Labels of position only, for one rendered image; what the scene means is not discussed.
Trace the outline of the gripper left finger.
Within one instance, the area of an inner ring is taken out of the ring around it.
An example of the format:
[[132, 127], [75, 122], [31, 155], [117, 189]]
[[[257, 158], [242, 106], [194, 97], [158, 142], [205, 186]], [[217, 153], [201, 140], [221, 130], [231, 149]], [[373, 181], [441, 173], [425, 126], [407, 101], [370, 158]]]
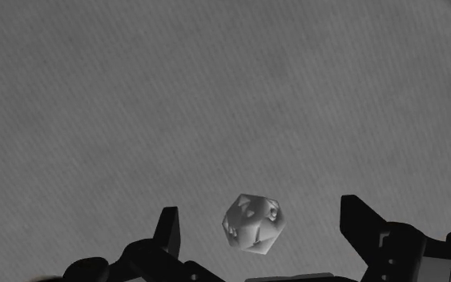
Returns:
[[128, 244], [110, 264], [102, 257], [75, 261], [62, 282], [225, 282], [195, 261], [179, 260], [179, 209], [161, 211], [151, 238]]

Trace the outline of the grey many-sided die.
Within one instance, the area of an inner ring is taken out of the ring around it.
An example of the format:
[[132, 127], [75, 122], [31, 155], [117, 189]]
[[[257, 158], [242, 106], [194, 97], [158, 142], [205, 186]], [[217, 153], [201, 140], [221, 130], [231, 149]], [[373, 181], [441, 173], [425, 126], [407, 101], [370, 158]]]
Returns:
[[222, 228], [231, 247], [267, 255], [286, 226], [277, 200], [240, 194], [226, 211]]

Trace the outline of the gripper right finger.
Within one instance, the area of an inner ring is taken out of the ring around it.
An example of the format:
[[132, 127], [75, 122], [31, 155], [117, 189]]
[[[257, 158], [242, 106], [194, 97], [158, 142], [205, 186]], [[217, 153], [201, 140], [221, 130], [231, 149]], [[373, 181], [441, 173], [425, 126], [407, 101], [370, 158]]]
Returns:
[[360, 282], [451, 282], [451, 232], [387, 221], [357, 195], [340, 197], [340, 232], [367, 265]]

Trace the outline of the grey fabric sofa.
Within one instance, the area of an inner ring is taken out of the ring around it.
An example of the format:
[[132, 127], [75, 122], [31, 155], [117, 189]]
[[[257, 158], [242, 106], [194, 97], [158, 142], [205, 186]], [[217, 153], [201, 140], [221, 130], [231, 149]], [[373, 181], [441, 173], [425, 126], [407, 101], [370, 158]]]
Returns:
[[[240, 194], [279, 202], [267, 255]], [[451, 0], [0, 0], [0, 282], [116, 260], [179, 209], [226, 282], [365, 266], [340, 197], [451, 232]]]

